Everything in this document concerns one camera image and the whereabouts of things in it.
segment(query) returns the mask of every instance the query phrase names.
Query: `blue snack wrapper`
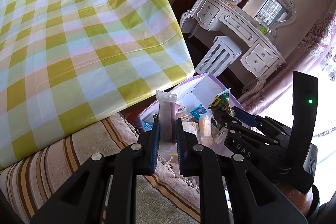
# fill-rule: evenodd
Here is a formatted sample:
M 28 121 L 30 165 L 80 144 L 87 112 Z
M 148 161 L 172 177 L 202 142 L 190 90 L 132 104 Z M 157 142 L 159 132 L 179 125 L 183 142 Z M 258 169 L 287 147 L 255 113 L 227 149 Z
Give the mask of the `blue snack wrapper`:
M 198 122 L 200 119 L 200 115 L 201 114 L 205 114 L 207 113 L 206 108 L 204 107 L 204 105 L 199 105 L 198 107 L 195 107 L 191 112 L 189 112 L 194 118 L 195 120 Z
M 144 120 L 141 120 L 142 122 L 142 125 L 143 125 L 143 128 L 146 130 L 146 131 L 151 131 L 152 128 L 153 128 L 153 122 L 145 122 Z

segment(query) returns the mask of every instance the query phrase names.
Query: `drawer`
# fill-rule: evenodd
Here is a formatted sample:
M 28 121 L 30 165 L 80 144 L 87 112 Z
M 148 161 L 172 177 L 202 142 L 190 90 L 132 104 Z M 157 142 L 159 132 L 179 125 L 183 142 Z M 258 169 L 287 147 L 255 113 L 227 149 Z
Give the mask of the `drawer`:
M 215 19 L 215 17 L 213 15 L 211 15 L 211 13 L 209 13 L 208 11 L 206 11 L 203 8 L 201 8 L 199 10 L 199 12 L 197 13 L 196 16 L 199 19 L 199 21 L 201 22 L 201 24 L 203 24 L 205 26 L 209 26 Z
M 250 47 L 259 38 L 255 32 L 251 30 L 245 23 L 243 23 L 234 14 L 225 10 L 220 16 L 219 20 L 227 25 L 231 30 L 233 30 L 237 35 L 239 35 L 244 42 Z
M 252 49 L 248 50 L 240 60 L 242 65 L 257 78 L 268 69 L 267 65 Z
M 261 58 L 265 64 L 268 64 L 272 61 L 273 57 L 266 51 L 266 49 L 258 43 L 257 46 L 253 49 L 253 51 Z
M 202 8 L 205 9 L 205 10 L 207 10 L 213 16 L 216 16 L 217 13 L 220 10 L 219 8 L 217 8 L 215 5 L 213 5 L 211 2 L 209 2 L 207 0 L 204 2 Z
M 265 62 L 269 67 L 277 59 L 276 54 L 270 49 L 270 47 L 259 38 L 251 47 L 251 49 Z

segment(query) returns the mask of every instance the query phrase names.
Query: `pink curtain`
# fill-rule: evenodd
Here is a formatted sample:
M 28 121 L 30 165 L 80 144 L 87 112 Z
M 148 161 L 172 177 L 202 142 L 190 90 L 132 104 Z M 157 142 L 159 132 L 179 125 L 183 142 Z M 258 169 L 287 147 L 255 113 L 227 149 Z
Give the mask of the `pink curtain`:
M 269 77 L 264 88 L 242 102 L 244 109 L 259 114 L 278 100 L 293 85 L 293 71 L 308 73 L 328 54 L 336 42 L 336 1 L 334 0 L 323 20 L 317 20 L 300 44 L 286 58 L 287 64 L 273 77 Z

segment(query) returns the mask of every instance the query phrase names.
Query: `green object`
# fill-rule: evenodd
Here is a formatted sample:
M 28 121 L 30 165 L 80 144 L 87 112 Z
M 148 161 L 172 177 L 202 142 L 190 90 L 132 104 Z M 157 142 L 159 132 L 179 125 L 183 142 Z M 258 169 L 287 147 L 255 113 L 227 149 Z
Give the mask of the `green object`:
M 223 92 L 218 93 L 212 104 L 208 107 L 209 109 L 220 109 L 221 111 L 234 116 L 234 111 L 230 108 L 229 105 L 229 96 L 230 89 L 224 90 Z
M 268 31 L 266 29 L 266 27 L 264 25 L 261 24 L 257 24 L 256 27 L 258 28 L 258 30 L 262 33 L 262 34 L 268 34 Z

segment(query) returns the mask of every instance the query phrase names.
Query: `checkered tablecloth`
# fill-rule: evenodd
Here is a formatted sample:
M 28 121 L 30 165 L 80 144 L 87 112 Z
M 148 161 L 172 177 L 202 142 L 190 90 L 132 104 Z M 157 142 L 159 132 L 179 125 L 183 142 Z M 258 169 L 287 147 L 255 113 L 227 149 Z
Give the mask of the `checkered tablecloth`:
M 191 77 L 168 0 L 0 0 L 0 169 Z

